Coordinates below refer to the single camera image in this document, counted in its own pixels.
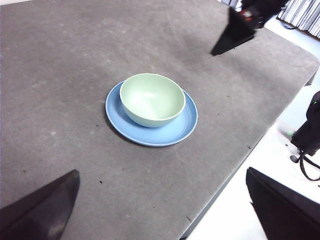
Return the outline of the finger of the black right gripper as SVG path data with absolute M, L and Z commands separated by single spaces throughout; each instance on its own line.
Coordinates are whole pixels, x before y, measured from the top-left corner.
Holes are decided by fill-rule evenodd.
M 232 7 L 228 9 L 228 24 L 212 48 L 212 56 L 221 55 L 255 37 L 256 30 Z

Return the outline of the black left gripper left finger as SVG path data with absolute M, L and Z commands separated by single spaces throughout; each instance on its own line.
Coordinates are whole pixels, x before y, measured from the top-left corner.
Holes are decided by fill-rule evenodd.
M 2 240 L 59 240 L 73 212 L 80 188 L 74 169 L 0 209 Z

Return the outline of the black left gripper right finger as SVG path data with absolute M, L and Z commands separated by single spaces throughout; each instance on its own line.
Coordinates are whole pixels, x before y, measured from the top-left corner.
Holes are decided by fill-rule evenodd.
M 246 171 L 251 205 L 268 240 L 318 240 L 320 204 L 253 167 Z

